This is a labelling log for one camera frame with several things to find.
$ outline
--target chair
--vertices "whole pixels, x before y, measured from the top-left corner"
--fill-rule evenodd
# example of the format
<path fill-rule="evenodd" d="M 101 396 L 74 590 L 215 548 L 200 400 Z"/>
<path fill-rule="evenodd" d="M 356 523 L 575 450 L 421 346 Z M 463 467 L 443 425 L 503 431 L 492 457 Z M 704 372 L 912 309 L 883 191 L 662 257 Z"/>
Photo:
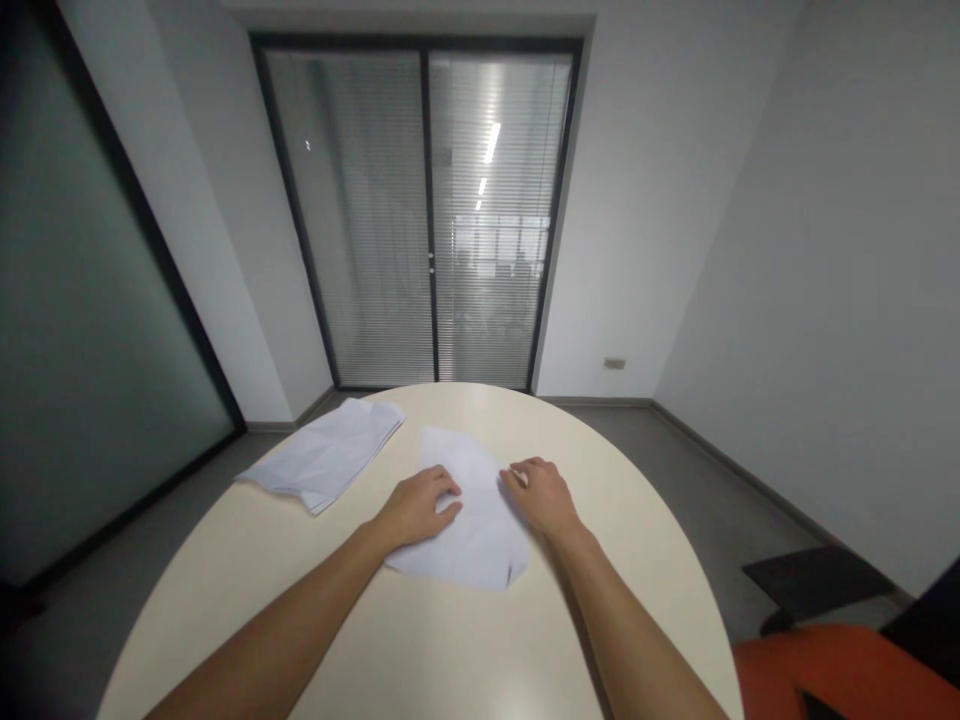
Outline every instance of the chair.
<path fill-rule="evenodd" d="M 895 589 L 844 548 L 743 570 L 779 608 L 760 640 L 733 649 L 747 720 L 960 718 L 960 560 L 879 632 L 794 627 Z"/>

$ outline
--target white table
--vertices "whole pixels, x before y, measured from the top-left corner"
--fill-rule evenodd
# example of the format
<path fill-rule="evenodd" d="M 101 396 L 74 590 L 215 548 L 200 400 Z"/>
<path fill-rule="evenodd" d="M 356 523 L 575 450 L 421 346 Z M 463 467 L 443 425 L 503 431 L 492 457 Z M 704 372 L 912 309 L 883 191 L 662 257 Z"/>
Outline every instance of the white table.
<path fill-rule="evenodd" d="M 462 383 L 374 395 L 407 421 L 353 486 L 314 518 L 298 500 L 238 484 L 210 509 L 154 588 L 99 717 L 140 718 L 235 630 L 370 518 L 416 470 L 420 429 L 472 433 L 504 466 L 556 462 L 586 524 L 732 720 L 743 717 L 730 646 L 697 558 L 626 457 L 527 395 Z M 505 594 L 380 570 L 294 718 L 600 717 L 560 589 L 536 545 Z"/>

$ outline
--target door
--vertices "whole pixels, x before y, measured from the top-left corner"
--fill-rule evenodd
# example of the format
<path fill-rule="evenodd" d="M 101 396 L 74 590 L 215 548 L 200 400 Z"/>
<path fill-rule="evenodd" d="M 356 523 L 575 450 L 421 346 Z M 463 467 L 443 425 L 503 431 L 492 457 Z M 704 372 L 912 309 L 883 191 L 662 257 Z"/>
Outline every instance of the door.
<path fill-rule="evenodd" d="M 580 46 L 254 36 L 338 388 L 530 390 Z"/>

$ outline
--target floor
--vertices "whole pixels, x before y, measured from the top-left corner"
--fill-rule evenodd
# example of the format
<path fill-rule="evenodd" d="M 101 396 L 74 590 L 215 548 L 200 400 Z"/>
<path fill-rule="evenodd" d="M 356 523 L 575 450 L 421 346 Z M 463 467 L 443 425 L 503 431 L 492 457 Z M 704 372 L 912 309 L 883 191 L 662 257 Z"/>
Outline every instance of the floor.
<path fill-rule="evenodd" d="M 756 637 L 774 606 L 740 567 L 818 540 L 653 411 L 563 409 L 616 445 L 663 497 L 697 552 L 730 641 Z M 24 717 L 95 717 L 126 636 L 170 558 L 233 477 L 284 437 L 244 435 L 47 592 L 47 612 L 0 645 L 0 677 L 16 689 Z M 896 612 L 880 600 L 834 619 L 875 627 Z"/>

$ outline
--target white paper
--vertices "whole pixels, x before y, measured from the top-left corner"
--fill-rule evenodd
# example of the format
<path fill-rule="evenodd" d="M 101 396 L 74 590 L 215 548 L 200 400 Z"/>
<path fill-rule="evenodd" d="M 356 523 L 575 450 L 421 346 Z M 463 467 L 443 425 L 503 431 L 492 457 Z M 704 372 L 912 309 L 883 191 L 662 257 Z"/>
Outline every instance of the white paper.
<path fill-rule="evenodd" d="M 319 515 L 350 487 L 404 420 L 406 415 L 393 403 L 348 398 L 237 479 L 299 497 Z"/>
<path fill-rule="evenodd" d="M 453 580 L 502 592 L 530 564 L 530 541 L 500 487 L 500 466 L 470 435 L 424 428 L 420 469 L 443 465 L 463 491 L 445 495 L 437 511 L 463 509 L 437 537 L 391 553 L 389 567 L 409 575 Z"/>

